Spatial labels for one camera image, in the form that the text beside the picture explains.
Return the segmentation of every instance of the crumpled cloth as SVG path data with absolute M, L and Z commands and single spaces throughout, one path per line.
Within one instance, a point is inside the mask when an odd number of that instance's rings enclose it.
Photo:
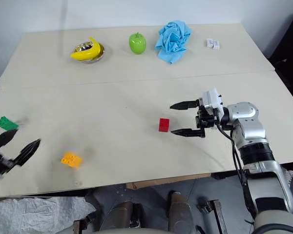
M 84 197 L 0 201 L 0 234 L 55 234 L 95 210 Z
M 182 21 L 169 22 L 160 31 L 155 50 L 160 50 L 158 58 L 169 63 L 175 63 L 182 58 L 186 43 L 191 36 L 191 29 Z

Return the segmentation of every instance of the blue cloth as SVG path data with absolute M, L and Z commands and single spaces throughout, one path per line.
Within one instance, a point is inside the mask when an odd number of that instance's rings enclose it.
M 175 63 L 184 55 L 187 50 L 184 46 L 188 42 L 192 31 L 182 21 L 169 22 L 159 31 L 155 50 L 160 50 L 158 58 Z

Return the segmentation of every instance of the red lego brick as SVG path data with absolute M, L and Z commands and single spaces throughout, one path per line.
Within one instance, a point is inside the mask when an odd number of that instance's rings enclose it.
M 158 131 L 167 133 L 168 129 L 169 129 L 169 118 L 160 118 L 160 126 L 158 128 Z

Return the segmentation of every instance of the green lego brick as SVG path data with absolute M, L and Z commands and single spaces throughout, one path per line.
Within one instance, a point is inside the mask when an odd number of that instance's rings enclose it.
M 16 123 L 10 121 L 7 117 L 2 116 L 0 118 L 0 127 L 6 131 L 9 131 L 9 130 L 17 129 L 19 126 Z

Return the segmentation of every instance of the small white box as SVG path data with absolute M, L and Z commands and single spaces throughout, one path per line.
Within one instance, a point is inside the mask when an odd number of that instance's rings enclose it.
M 219 41 L 214 40 L 213 41 L 213 50 L 219 50 L 219 49 L 220 49 Z
M 213 48 L 213 39 L 211 38 L 206 38 L 206 46 L 208 48 Z

